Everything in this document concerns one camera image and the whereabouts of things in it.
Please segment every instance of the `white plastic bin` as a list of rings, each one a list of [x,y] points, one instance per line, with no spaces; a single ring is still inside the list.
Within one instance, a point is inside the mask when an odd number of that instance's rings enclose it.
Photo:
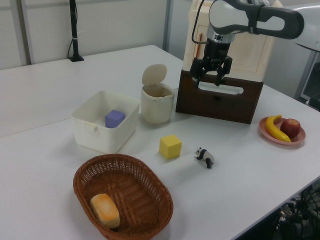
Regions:
[[[112,91],[99,91],[71,117],[77,144],[106,154],[116,153],[135,131],[140,100]],[[105,116],[112,110],[125,114],[115,128],[105,127]]]

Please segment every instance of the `bin lid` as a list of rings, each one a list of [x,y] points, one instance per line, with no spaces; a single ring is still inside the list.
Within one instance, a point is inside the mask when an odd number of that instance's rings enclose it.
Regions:
[[[167,66],[164,64],[154,64],[148,66],[142,76],[142,84],[145,86],[161,83],[167,75]]]

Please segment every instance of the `small white bin with lid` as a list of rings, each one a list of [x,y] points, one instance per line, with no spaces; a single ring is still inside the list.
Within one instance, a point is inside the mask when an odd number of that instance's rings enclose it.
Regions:
[[[170,119],[175,93],[161,83],[167,75],[167,67],[155,64],[147,67],[142,76],[141,115],[151,124],[162,124]]]
[[[99,91],[71,117],[77,144],[106,154],[116,153],[135,131],[140,100],[112,91]],[[125,119],[115,128],[105,127],[105,116],[116,110]]]

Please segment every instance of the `purple block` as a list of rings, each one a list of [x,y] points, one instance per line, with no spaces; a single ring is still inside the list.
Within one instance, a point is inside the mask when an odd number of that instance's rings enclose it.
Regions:
[[[125,117],[123,112],[112,110],[105,116],[105,127],[109,129],[116,128]]]

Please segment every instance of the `yellow cube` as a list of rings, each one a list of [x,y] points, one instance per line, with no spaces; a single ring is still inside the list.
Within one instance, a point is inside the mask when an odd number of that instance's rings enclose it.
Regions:
[[[159,152],[166,159],[172,159],[180,156],[182,142],[175,136],[169,135],[160,138]]]

